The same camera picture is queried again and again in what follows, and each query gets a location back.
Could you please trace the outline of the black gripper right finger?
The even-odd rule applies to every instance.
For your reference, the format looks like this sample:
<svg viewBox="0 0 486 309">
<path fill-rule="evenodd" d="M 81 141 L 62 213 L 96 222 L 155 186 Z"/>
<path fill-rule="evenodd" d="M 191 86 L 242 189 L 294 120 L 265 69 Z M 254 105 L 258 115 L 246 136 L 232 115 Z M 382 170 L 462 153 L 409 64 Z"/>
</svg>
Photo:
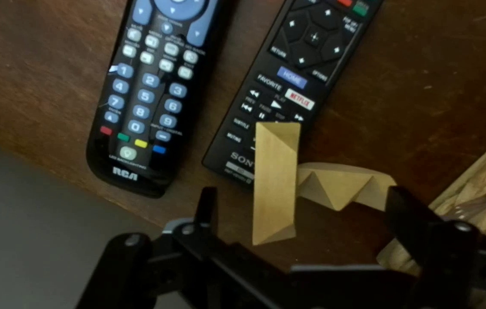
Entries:
<svg viewBox="0 0 486 309">
<path fill-rule="evenodd" d="M 399 186 L 388 189 L 385 215 L 419 273 L 366 265 L 294 266 L 309 302 L 320 309 L 473 309 L 473 294 L 486 294 L 486 234 L 442 218 Z"/>
</svg>

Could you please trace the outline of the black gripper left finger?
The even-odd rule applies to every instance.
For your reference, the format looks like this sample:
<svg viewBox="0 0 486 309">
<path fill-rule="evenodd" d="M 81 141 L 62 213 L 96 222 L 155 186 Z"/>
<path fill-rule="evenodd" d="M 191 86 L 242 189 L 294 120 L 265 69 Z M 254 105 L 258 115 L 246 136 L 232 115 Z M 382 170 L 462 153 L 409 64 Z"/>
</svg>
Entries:
<svg viewBox="0 0 486 309">
<path fill-rule="evenodd" d="M 112 237 L 76 309 L 157 309 L 179 294 L 193 309 L 291 309 L 289 277 L 213 227 L 217 189 L 201 191 L 193 218 L 172 220 L 158 239 Z"/>
</svg>

